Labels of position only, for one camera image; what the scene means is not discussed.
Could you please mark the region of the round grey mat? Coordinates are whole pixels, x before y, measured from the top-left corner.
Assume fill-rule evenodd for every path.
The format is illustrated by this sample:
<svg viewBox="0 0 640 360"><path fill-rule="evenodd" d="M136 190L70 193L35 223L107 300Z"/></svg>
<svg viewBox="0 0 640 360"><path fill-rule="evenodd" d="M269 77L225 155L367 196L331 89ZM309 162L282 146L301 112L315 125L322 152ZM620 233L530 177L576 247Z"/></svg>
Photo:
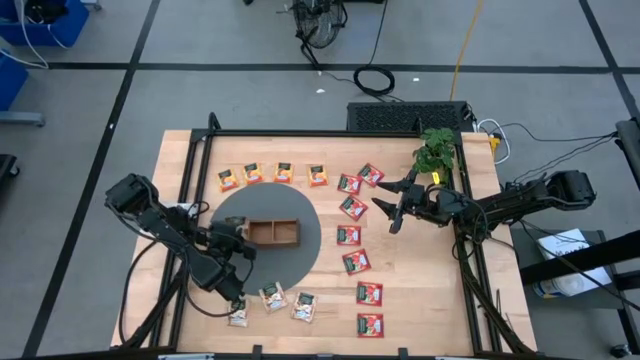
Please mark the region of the round grey mat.
<svg viewBox="0 0 640 360"><path fill-rule="evenodd" d="M319 256L322 234L318 215L303 193L277 183L250 185L222 201L211 220L223 221L232 216L259 221L259 232L264 235L271 233L267 224L272 221L287 223L276 231L278 235L298 225L296 245L257 245L253 264L239 254L232 257L238 277L245 281L246 294L257 295L259 288L270 282L278 282L288 290L310 273Z"/></svg>

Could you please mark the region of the black cart leg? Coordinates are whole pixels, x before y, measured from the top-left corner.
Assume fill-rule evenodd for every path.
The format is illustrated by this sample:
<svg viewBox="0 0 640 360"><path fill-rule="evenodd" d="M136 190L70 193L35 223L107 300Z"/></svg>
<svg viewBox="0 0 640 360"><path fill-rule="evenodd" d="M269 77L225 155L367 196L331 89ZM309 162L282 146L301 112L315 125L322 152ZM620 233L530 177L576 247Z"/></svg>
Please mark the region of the black cart leg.
<svg viewBox="0 0 640 360"><path fill-rule="evenodd" d="M7 177L16 177L20 174L17 158L9 154L0 154L0 180Z"/></svg>

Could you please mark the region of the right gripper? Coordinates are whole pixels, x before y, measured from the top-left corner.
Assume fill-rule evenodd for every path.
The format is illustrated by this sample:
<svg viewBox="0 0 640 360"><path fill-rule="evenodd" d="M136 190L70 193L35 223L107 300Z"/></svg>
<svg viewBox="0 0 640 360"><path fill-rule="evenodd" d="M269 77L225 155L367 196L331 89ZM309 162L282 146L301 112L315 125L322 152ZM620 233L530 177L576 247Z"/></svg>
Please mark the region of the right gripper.
<svg viewBox="0 0 640 360"><path fill-rule="evenodd" d="M399 181L377 184L381 189L401 194L397 205L379 198L372 198L373 203L392 221L389 229L392 234L400 231L405 215L443 227L468 207L468 200L463 194L434 184L429 186L416 184L416 177L417 172L410 170Z"/></svg>

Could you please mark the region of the black perforated computer case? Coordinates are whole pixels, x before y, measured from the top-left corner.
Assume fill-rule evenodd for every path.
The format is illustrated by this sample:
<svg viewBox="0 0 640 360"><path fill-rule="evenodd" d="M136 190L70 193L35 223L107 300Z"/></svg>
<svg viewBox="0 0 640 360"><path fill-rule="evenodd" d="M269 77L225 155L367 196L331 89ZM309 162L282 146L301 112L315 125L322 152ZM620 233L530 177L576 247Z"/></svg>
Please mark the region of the black perforated computer case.
<svg viewBox="0 0 640 360"><path fill-rule="evenodd" d="M415 132L428 128L470 131L476 120L465 101L349 103L347 126L355 132Z"/></svg>

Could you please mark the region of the blue plastic bin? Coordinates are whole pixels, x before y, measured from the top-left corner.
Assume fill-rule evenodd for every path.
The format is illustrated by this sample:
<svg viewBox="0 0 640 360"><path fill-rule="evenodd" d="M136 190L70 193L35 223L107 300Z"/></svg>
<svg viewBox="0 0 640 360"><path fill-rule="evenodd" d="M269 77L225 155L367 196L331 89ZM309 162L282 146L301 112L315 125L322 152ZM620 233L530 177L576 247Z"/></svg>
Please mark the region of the blue plastic bin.
<svg viewBox="0 0 640 360"><path fill-rule="evenodd" d="M28 77L26 68L0 52L0 111L7 111Z"/></svg>
<svg viewBox="0 0 640 360"><path fill-rule="evenodd" d="M72 47L88 18L89 11L80 0L57 0L68 8L68 14L53 24L33 24L25 18L25 30L17 22L0 22L0 38L14 46Z"/></svg>

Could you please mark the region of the black bundle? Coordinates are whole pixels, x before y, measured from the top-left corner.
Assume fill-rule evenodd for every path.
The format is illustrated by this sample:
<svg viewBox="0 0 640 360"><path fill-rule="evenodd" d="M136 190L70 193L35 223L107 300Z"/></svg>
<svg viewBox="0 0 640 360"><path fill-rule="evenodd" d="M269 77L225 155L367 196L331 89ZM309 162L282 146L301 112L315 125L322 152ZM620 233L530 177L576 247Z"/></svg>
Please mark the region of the black bundle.
<svg viewBox="0 0 640 360"><path fill-rule="evenodd" d="M53 24L68 14L68 8L57 0L27 0L23 10L33 24Z"/></svg>

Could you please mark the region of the grey metal base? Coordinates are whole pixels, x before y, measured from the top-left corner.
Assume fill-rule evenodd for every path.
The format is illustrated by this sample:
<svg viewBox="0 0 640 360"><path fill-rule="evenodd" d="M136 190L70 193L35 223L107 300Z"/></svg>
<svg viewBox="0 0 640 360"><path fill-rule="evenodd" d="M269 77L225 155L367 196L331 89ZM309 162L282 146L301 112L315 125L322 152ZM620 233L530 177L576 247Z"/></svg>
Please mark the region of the grey metal base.
<svg viewBox="0 0 640 360"><path fill-rule="evenodd" d="M46 121L44 116L37 112L0 111L0 123L43 127Z"/></svg>

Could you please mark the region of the wooden three-compartment tray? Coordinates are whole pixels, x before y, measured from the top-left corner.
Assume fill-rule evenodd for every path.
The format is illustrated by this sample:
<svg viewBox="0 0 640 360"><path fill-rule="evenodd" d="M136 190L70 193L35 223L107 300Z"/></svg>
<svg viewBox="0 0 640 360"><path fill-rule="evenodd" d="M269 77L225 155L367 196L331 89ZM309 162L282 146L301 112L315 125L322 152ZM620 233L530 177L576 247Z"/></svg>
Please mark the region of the wooden three-compartment tray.
<svg viewBox="0 0 640 360"><path fill-rule="evenodd" d="M249 220L246 240L258 248L298 247L300 224L297 219Z"/></svg>

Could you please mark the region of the green potted plant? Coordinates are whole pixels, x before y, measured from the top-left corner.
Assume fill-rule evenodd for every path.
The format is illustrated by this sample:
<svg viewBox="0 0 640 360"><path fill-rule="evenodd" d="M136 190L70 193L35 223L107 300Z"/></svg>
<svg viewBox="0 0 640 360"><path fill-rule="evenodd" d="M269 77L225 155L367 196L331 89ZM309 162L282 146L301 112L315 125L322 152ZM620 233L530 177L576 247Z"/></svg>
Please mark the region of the green potted plant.
<svg viewBox="0 0 640 360"><path fill-rule="evenodd" d="M448 172L454 167L454 133L449 128L426 129L422 146L413 151L413 168L420 173Z"/></svg>

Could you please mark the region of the white paper sheet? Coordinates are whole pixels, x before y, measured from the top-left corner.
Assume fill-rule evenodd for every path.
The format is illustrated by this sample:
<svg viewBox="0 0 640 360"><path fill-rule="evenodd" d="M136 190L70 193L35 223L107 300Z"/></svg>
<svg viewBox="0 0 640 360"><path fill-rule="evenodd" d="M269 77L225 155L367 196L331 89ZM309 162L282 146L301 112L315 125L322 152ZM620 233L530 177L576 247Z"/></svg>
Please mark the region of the white paper sheet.
<svg viewBox="0 0 640 360"><path fill-rule="evenodd" d="M536 240L541 254L546 260L568 255L589 248L588 242L579 229L572 229L555 235L548 235ZM573 273L543 280L532 285L533 291L544 299L572 297L608 285L611 278L603 267L586 271L586 275Z"/></svg>

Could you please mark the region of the black aluminium table frame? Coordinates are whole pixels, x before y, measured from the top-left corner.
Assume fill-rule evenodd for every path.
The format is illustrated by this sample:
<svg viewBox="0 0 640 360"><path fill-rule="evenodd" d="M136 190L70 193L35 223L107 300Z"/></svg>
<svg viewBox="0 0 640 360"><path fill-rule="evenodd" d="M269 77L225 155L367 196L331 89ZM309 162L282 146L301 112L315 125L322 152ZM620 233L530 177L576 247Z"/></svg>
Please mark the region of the black aluminium table frame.
<svg viewBox="0 0 640 360"><path fill-rule="evenodd" d="M379 165L389 171L401 168L403 156L419 143L419 134L409 132L351 132L347 130L234 130L220 128L210 119L205 128L168 130L163 135L154 172L154 182L161 195L179 203L208 201L215 203L223 193L214 189L217 167L232 166L231 156L242 159L274 156L278 145L289 146L290 160L296 163L306 155L326 155L332 168L343 168L345 152L354 159L367 161L376 150L388 150ZM118 346L122 355L140 358L162 354L184 354L191 325L184 318L185 293L174 287L174 255L164 248L154 248L140 261L129 285L136 290L132 306L146 304L157 317L147 333L137 332ZM495 243L475 247L467 261L448 257L444 269L454 274L458 285L451 288L453 311L463 315L463 336L471 358L527 360L538 356L531 320L520 284L513 250ZM358 341L347 342L345 349L330 349L324 337L310 337L300 347L292 337L273 336L263 340L233 338L233 349L209 348L216 360L222 358L359 358L364 351Z"/></svg>

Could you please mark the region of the black floor fan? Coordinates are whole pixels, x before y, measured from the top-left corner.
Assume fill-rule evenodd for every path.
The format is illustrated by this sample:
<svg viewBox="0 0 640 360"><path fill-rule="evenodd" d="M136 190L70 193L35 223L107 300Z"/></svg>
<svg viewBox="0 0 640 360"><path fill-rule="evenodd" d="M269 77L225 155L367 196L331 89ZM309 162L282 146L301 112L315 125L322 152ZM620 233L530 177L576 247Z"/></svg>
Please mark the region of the black floor fan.
<svg viewBox="0 0 640 360"><path fill-rule="evenodd" d="M315 49L333 43L348 21L343 0L294 0L291 9L296 36Z"/></svg>

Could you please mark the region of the black beam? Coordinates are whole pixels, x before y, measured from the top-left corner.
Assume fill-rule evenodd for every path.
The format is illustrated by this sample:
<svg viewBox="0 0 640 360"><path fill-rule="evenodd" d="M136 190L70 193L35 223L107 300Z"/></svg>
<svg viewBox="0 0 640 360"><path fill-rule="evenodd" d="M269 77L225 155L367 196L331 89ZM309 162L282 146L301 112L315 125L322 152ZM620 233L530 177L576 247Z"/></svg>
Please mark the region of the black beam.
<svg viewBox="0 0 640 360"><path fill-rule="evenodd" d="M520 269L524 285L586 271L612 266L627 260L640 258L640 230L616 238L607 238L603 231L582 231L586 240L594 244L567 255L533 263Z"/></svg>

